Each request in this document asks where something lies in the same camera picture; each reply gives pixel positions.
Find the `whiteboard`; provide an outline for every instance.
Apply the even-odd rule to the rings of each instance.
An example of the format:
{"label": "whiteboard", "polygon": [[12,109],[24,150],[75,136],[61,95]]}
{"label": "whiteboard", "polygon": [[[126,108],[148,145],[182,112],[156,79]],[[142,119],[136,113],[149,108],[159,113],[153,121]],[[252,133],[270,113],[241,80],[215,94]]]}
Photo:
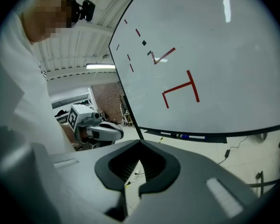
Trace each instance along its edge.
{"label": "whiteboard", "polygon": [[260,0],[133,0],[109,49],[139,127],[280,128],[280,27]]}

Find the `black frame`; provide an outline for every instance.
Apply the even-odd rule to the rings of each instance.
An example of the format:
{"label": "black frame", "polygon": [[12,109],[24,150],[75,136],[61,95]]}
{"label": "black frame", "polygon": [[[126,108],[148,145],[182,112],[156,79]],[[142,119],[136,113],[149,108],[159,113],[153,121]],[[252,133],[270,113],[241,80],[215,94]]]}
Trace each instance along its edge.
{"label": "black frame", "polygon": [[140,138],[141,140],[143,140],[143,139],[144,139],[144,138],[143,138],[143,135],[142,135],[141,130],[139,129],[139,127],[138,127],[138,125],[137,125],[136,119],[135,119],[135,117],[134,117],[134,114],[133,114],[133,112],[132,112],[132,109],[131,109],[131,107],[130,107],[130,104],[129,104],[128,100],[127,100],[126,94],[123,96],[123,99],[124,99],[124,101],[125,101],[125,103],[126,103],[127,109],[128,109],[129,112],[130,112],[130,116],[131,116],[131,119],[132,119],[132,121],[133,121],[133,124],[134,124],[134,126],[135,126],[135,128],[136,128],[137,134],[138,134],[139,138]]}
{"label": "black frame", "polygon": [[[112,60],[113,60],[113,64],[115,65],[115,69],[116,69],[116,73],[117,73],[117,76],[119,78],[119,82],[120,82],[120,85],[122,87],[122,90],[126,96],[126,92],[125,92],[125,89],[122,85],[122,82],[120,80],[120,76],[118,74],[118,71],[117,71],[117,68],[116,68],[116,64],[114,62],[114,59],[113,59],[113,55],[112,55],[112,52],[111,52],[111,49],[110,49],[110,44],[112,42],[112,39],[113,39],[113,36],[116,32],[116,29],[118,27],[118,25],[120,24],[123,16],[125,15],[127,9],[130,7],[131,3],[133,2],[134,0],[131,0],[130,3],[127,5],[126,9],[124,10],[122,16],[120,17],[117,25],[116,25],[116,28],[112,34],[112,37],[111,37],[111,40],[109,42],[109,45],[108,45],[108,48],[109,48],[109,51],[110,51],[110,54],[111,54],[111,57],[112,57]],[[128,105],[128,101],[126,102],[127,103],[127,106],[129,106],[129,112],[130,113],[133,113],[130,105]],[[165,133],[181,133],[181,132],[176,132],[176,131],[170,131],[170,130],[158,130],[158,129],[152,129],[152,128],[146,128],[146,127],[139,127],[140,129],[145,129],[145,130],[150,130],[150,131],[154,131],[154,132],[165,132]],[[260,134],[260,133],[268,133],[268,132],[272,132],[272,131],[276,131],[276,130],[280,130],[280,125],[277,125],[277,126],[272,126],[272,127],[268,127],[268,128],[263,128],[263,129],[257,129],[257,130],[249,130],[249,131],[240,131],[240,132],[231,132],[231,133],[188,133],[188,132],[182,132],[183,134],[186,134],[186,135],[193,135],[193,136],[207,136],[207,137],[211,137],[211,136],[215,136],[215,137],[238,137],[238,136],[248,136],[248,135],[254,135],[254,134]]]}
{"label": "black frame", "polygon": [[145,133],[149,133],[149,134],[153,134],[153,135],[158,135],[161,137],[167,137],[167,138],[172,138],[172,139],[176,139],[176,140],[188,140],[188,141],[195,141],[195,142],[202,142],[202,143],[223,143],[223,144],[227,144],[227,138],[226,137],[222,137],[222,136],[206,136],[205,139],[195,139],[195,138],[188,138],[188,139],[184,139],[179,137],[175,137],[175,136],[171,136],[171,135],[167,135],[167,134],[162,134],[160,133],[159,130],[147,130],[145,131]]}

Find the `red marking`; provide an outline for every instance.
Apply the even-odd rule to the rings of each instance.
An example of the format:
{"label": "red marking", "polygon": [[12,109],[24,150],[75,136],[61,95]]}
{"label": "red marking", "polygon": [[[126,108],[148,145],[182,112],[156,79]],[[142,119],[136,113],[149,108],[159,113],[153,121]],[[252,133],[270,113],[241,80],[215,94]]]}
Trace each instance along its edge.
{"label": "red marking", "polygon": [[188,76],[190,78],[190,82],[191,82],[191,85],[193,87],[193,91],[194,91],[194,94],[195,94],[196,102],[200,102],[199,96],[198,96],[198,93],[197,93],[197,90],[196,90],[196,86],[195,86],[195,83],[194,83],[194,80],[193,80],[189,70],[187,70],[187,74],[188,74]]}
{"label": "red marking", "polygon": [[164,98],[165,104],[166,104],[166,106],[167,106],[167,109],[169,109],[169,106],[168,106],[168,103],[167,103],[167,100],[166,100],[165,94],[164,94],[164,93],[162,93],[162,95],[163,95],[163,98]]}
{"label": "red marking", "polygon": [[164,59],[166,56],[168,56],[171,52],[175,51],[175,48],[173,47],[169,52],[167,52],[166,54],[164,54],[163,56],[160,57],[159,60],[155,60],[154,58],[154,53],[152,52],[151,55],[153,57],[153,61],[154,61],[154,64],[156,65],[157,63],[159,63],[162,59]]}
{"label": "red marking", "polygon": [[131,69],[132,69],[132,72],[134,72],[134,70],[133,70],[133,68],[132,68],[132,65],[130,64],[130,67],[131,67]]}
{"label": "red marking", "polygon": [[177,86],[177,87],[174,87],[174,88],[169,89],[169,90],[167,90],[167,91],[164,91],[164,93],[162,93],[162,95],[163,95],[163,97],[164,97],[164,100],[165,100],[165,104],[166,104],[166,106],[167,106],[167,109],[169,108],[169,106],[168,106],[168,103],[167,103],[165,94],[166,94],[166,93],[169,93],[169,92],[172,92],[172,91],[175,91],[175,90],[177,90],[177,89],[180,89],[180,88],[182,88],[182,87],[185,87],[185,86],[187,86],[187,85],[192,85],[193,91],[194,91],[194,94],[195,94],[195,98],[196,98],[196,102],[200,102],[199,96],[198,96],[198,93],[197,93],[197,90],[196,90],[196,86],[195,86],[195,83],[194,83],[194,80],[193,80],[193,78],[192,78],[191,73],[190,73],[189,70],[187,70],[187,74],[188,74],[188,76],[189,76],[190,82],[187,82],[187,83],[185,83],[185,84],[181,84],[181,85],[179,85],[179,86]]}
{"label": "red marking", "polygon": [[164,91],[164,94],[169,93],[169,92],[172,92],[172,91],[175,91],[175,90],[178,90],[178,89],[180,89],[180,88],[182,88],[182,87],[185,87],[185,86],[187,86],[187,85],[190,85],[190,84],[191,84],[191,82],[187,82],[187,83],[185,83],[185,84],[181,84],[181,85],[179,85],[179,86],[177,86],[177,87],[174,87],[174,88],[172,88],[172,89],[170,89],[170,90]]}
{"label": "red marking", "polygon": [[136,29],[136,32],[138,33],[138,36],[140,36],[140,33],[139,33],[139,31]]}

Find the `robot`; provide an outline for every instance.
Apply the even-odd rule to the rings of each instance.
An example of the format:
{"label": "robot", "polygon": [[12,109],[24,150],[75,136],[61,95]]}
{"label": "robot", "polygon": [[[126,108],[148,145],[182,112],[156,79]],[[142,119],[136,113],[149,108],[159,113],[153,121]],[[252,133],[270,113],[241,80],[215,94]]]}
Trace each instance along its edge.
{"label": "robot", "polygon": [[114,144],[124,135],[118,125],[103,121],[98,112],[85,105],[71,106],[68,123],[83,150]]}

